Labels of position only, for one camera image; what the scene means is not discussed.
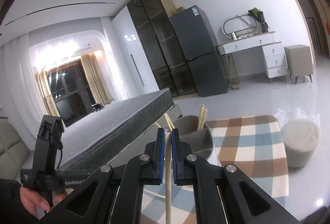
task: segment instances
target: dark gray refrigerator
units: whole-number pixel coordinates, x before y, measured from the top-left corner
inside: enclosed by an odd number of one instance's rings
[[[229,80],[205,12],[193,6],[170,17],[200,97],[228,92]]]

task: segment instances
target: human hand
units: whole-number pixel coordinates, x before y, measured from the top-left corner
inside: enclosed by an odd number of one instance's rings
[[[63,192],[54,196],[54,202],[61,202],[65,197],[67,197],[67,195],[68,194],[66,191],[63,190]],[[36,206],[46,212],[51,210],[49,203],[36,191],[32,191],[21,186],[19,189],[19,196],[24,208],[35,217],[38,217]]]

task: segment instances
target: beige upholstered headboard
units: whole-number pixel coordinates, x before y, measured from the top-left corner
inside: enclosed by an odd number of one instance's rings
[[[0,178],[15,179],[29,149],[8,119],[0,118]]]

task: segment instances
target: mattress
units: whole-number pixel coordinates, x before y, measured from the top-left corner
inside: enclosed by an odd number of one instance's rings
[[[172,106],[171,93],[164,89],[106,105],[87,115],[62,135],[60,170],[96,170],[110,163]]]

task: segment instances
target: metal bolt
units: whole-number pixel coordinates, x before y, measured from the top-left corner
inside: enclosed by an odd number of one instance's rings
[[[189,160],[189,161],[196,161],[197,160],[197,156],[195,154],[189,154],[187,156],[187,160]]]
[[[149,160],[150,156],[148,154],[141,154],[140,155],[140,160],[142,161],[147,161]]]
[[[103,173],[107,173],[107,172],[109,172],[111,170],[111,166],[110,165],[103,165],[103,166],[101,166],[101,169],[100,170]]]
[[[233,173],[233,172],[236,171],[236,166],[234,166],[234,165],[227,165],[226,166],[226,169],[227,169],[228,172]]]

